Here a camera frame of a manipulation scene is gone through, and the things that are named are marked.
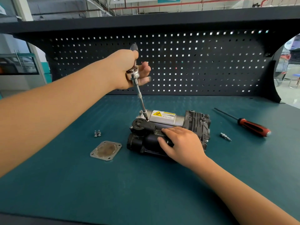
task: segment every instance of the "red pipe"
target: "red pipe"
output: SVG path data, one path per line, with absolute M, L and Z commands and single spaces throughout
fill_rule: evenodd
M 261 4 L 260 4 L 261 7 L 263 6 L 263 3 L 264 3 L 265 1 L 267 1 L 267 0 L 263 0 L 263 1 L 261 2 Z
M 121 9 L 136 9 L 136 8 L 151 8 L 151 7 L 162 7 L 162 6 L 174 6 L 174 5 L 190 5 L 190 4 L 201 4 L 201 3 L 213 3 L 213 2 L 223 2 L 223 1 L 239 1 L 239 0 L 209 0 L 209 1 L 194 1 L 194 2 L 183 2 L 183 3 L 171 3 L 171 4 L 160 4 L 160 5 L 147 5 L 147 6 L 131 6 L 131 7 L 119 7 L 112 8 L 111 10 L 121 10 Z

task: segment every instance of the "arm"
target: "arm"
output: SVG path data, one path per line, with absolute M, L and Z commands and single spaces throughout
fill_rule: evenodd
M 0 100 L 0 177 L 44 147 L 105 94 L 131 87 L 125 73 L 137 58 L 136 51 L 119 50 L 53 83 Z M 150 81 L 150 69 L 147 62 L 139 66 L 140 85 Z
M 159 138 L 162 149 L 172 159 L 191 169 L 222 199 L 240 224 L 300 224 L 281 208 L 229 174 L 209 159 L 198 136 L 190 130 L 163 129 L 174 147 Z

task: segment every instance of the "green work surface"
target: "green work surface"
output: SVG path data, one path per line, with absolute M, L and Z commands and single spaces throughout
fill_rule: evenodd
M 209 114 L 206 154 L 300 220 L 299 109 L 249 97 L 144 96 L 144 101 L 148 109 Z M 272 135 L 253 135 L 214 107 L 265 125 Z M 136 95 L 103 97 L 0 179 L 0 212 L 112 225 L 236 223 L 190 170 L 126 149 L 129 126 L 139 110 Z M 94 138 L 98 129 L 102 136 Z M 220 132 L 232 141 L 221 138 Z M 110 162 L 90 157 L 102 141 L 123 145 Z

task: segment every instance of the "metal bracket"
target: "metal bracket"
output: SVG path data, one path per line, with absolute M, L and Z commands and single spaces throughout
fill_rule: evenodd
M 90 156 L 97 159 L 110 161 L 115 157 L 121 147 L 122 144 L 120 143 L 103 141 L 90 153 Z

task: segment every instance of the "metal fitting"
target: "metal fitting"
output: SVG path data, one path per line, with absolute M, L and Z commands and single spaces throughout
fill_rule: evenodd
M 220 136 L 221 137 L 223 137 L 223 138 L 225 138 L 226 140 L 228 140 L 228 141 L 231 141 L 231 139 L 229 138 L 229 137 L 227 137 L 225 134 L 223 134 L 223 133 L 220 133 Z

